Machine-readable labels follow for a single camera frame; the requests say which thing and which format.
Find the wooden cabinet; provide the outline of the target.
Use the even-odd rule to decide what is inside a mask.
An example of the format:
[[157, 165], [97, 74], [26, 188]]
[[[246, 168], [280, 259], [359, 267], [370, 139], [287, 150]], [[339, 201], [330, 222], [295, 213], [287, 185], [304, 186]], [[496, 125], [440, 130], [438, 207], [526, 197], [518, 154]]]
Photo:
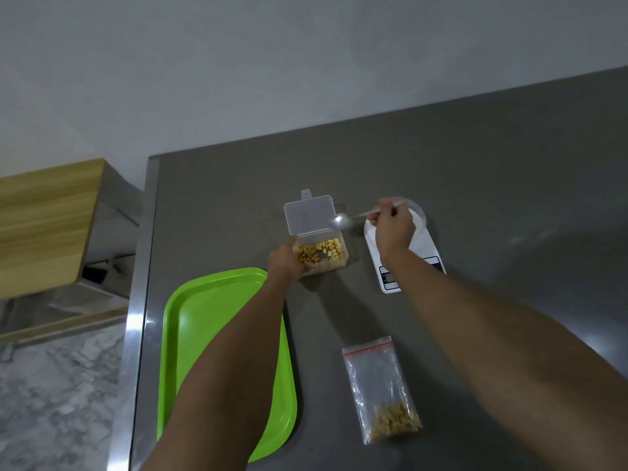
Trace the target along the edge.
[[143, 195], [103, 158], [0, 178], [0, 300], [80, 283], [98, 208], [137, 227]]

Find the clear bowl on scale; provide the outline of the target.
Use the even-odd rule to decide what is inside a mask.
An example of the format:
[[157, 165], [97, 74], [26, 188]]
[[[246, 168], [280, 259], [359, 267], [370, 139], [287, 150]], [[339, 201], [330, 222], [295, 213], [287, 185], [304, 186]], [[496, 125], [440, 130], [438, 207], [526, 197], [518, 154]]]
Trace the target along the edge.
[[395, 228], [378, 228], [378, 233], [394, 232], [400, 234], [408, 242], [415, 240], [427, 226], [426, 216], [419, 205], [412, 200], [404, 197], [390, 197], [381, 199], [396, 199], [396, 216], [397, 226]]

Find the yellow split peas in bag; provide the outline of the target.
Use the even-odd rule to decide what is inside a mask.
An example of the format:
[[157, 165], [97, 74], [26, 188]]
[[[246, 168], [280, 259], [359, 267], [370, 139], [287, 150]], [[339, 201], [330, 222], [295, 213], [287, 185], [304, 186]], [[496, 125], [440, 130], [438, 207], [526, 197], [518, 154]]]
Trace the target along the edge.
[[374, 408], [368, 443], [388, 436], [417, 432], [423, 424], [414, 409], [407, 402], [395, 402]]

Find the person's left hand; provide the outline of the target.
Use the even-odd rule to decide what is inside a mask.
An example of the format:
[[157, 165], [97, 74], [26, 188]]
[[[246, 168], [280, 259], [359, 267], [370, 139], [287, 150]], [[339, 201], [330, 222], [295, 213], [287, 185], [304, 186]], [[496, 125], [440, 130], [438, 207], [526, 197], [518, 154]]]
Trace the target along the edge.
[[305, 273], [305, 265], [297, 261], [294, 253], [284, 253], [279, 247], [269, 255], [268, 280], [282, 284], [297, 282]]

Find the green plastic tray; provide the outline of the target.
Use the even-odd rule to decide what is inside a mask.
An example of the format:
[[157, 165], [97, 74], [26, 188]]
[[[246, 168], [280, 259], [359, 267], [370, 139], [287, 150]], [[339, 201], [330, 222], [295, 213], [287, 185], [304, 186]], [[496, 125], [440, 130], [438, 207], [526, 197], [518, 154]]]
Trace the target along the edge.
[[[200, 354], [267, 278], [261, 268], [241, 268], [191, 280], [170, 297], [163, 316], [156, 437], [166, 427], [177, 393]], [[298, 401], [287, 331], [281, 322], [270, 417], [249, 463], [278, 451], [292, 434]]]

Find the person's right forearm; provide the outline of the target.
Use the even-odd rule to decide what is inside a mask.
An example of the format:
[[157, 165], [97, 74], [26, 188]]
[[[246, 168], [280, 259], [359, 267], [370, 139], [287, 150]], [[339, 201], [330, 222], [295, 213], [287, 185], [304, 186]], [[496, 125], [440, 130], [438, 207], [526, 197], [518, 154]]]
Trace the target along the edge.
[[410, 250], [389, 269], [482, 408], [555, 471], [628, 471], [628, 379], [553, 319]]

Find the metal spoon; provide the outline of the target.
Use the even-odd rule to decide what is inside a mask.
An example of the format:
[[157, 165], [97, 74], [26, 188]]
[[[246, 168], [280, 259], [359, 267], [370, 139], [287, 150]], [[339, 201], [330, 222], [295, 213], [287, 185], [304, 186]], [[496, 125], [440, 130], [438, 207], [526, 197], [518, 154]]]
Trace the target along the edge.
[[369, 210], [367, 212], [361, 213], [359, 215], [349, 215], [349, 213], [346, 212], [342, 212], [342, 213], [338, 213], [335, 216], [333, 216], [332, 218], [330, 218], [328, 220], [328, 225], [329, 228], [333, 229], [333, 230], [338, 230], [338, 231], [345, 231], [345, 230], [349, 230], [351, 228], [354, 227], [354, 225], [361, 221], [362, 219], [367, 219], [367, 217], [371, 216], [371, 215], [376, 215], [379, 214], [381, 212], [381, 207], [377, 206], [375, 208], [373, 208], [372, 210]]

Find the yellow split peas in box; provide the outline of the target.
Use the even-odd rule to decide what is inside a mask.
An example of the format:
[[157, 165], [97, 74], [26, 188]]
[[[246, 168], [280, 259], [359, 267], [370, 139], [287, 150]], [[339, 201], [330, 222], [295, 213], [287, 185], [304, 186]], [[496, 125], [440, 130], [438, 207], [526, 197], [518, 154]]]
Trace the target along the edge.
[[344, 251], [340, 238], [323, 240], [316, 244], [296, 244], [293, 252], [297, 261], [303, 264], [319, 264], [343, 260]]

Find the clear plastic lidded box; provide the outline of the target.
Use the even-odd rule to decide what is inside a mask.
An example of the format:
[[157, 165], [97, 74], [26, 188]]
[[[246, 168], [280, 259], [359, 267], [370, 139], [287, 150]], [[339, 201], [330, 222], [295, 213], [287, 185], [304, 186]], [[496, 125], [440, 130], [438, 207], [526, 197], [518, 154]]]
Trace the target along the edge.
[[313, 276], [345, 268], [349, 253], [342, 232], [329, 228], [328, 220], [336, 215], [331, 196], [315, 197], [309, 189], [301, 190], [301, 198], [285, 204], [285, 216], [289, 234], [298, 236], [296, 244], [316, 244], [323, 240], [340, 238], [344, 258], [338, 262], [304, 264], [307, 267], [304, 276]]

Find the clear zip bag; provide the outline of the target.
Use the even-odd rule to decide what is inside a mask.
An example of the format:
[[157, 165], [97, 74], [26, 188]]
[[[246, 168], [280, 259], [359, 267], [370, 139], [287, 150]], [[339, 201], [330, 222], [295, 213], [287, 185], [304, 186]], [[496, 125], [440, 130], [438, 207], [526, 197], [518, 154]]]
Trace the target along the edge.
[[393, 340], [386, 336], [361, 345], [346, 347], [342, 349], [342, 356], [356, 405], [363, 443], [369, 445], [385, 439], [367, 442], [374, 408], [402, 401], [414, 406]]

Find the person's right hand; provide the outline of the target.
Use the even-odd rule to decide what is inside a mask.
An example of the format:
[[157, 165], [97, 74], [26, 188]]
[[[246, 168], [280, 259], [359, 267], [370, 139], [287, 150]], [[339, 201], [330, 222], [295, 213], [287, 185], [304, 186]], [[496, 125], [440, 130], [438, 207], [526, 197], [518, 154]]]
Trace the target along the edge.
[[375, 227], [375, 243], [382, 265], [393, 268], [394, 261], [407, 253], [410, 248], [415, 225], [406, 203], [395, 205], [393, 198], [378, 201], [380, 213], [373, 213], [367, 219]]

